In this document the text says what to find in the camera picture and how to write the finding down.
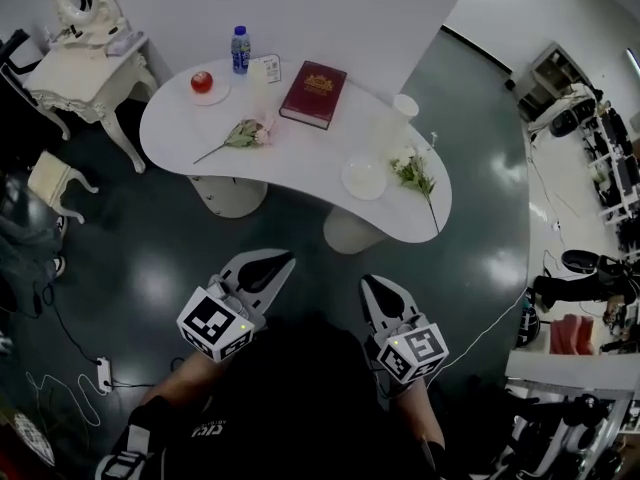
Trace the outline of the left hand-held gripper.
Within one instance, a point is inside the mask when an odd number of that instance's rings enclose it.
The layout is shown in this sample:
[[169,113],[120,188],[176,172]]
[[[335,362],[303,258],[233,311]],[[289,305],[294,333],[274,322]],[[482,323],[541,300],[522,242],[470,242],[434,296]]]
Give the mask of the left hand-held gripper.
[[[179,314],[182,337],[215,363],[248,345],[266,326],[263,314],[296,265],[290,251],[259,249],[233,257],[207,288],[198,287]],[[239,282],[239,295],[226,282]]]

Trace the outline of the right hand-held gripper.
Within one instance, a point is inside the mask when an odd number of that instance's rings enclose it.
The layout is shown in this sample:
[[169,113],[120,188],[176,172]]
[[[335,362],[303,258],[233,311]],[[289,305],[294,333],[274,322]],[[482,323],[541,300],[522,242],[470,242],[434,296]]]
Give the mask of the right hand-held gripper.
[[[365,321],[376,333],[367,340],[367,355],[399,386],[410,387],[431,375],[449,356],[437,324],[405,323],[420,312],[412,295],[397,283],[378,275],[364,275],[359,282],[359,297]],[[389,327],[397,328],[388,331]]]

